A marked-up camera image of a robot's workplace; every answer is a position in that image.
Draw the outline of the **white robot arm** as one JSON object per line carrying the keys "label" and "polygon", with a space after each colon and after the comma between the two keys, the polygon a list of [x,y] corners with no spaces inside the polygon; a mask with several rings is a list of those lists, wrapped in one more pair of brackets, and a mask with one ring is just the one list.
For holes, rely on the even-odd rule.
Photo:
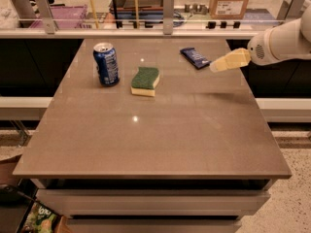
{"label": "white robot arm", "polygon": [[311,59],[311,6],[299,19],[269,28],[253,37],[247,47],[232,50],[210,64],[212,72],[259,66],[291,59]]}

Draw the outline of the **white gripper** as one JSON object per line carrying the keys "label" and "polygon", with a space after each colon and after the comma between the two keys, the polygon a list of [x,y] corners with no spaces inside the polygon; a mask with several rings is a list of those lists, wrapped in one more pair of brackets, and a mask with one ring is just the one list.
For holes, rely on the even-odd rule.
{"label": "white gripper", "polygon": [[214,73],[245,67],[252,61],[260,66],[269,65],[276,61],[270,49],[271,29],[254,36],[248,43],[247,50],[240,48],[216,59],[210,64]]}

